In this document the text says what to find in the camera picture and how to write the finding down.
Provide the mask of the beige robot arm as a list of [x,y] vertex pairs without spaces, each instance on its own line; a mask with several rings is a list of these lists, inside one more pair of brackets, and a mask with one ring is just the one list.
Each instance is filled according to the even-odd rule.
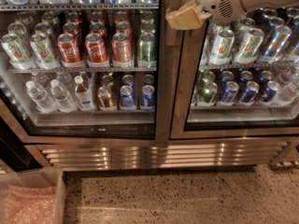
[[180,8],[168,12],[165,19],[172,29],[193,30],[200,29],[206,21],[236,21],[259,8],[298,5],[299,0],[181,0]]

